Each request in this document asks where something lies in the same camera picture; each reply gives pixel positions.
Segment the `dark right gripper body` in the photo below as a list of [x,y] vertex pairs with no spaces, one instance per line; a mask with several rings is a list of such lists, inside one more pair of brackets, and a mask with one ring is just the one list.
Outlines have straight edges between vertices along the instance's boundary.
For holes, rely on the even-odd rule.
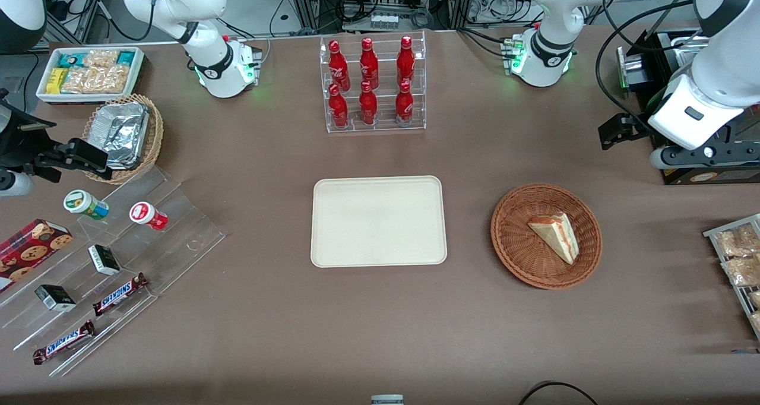
[[57,123],[28,115],[13,107],[5,98],[8,91],[1,91],[1,166],[3,169],[17,169],[31,163],[41,153],[54,148],[47,129]]

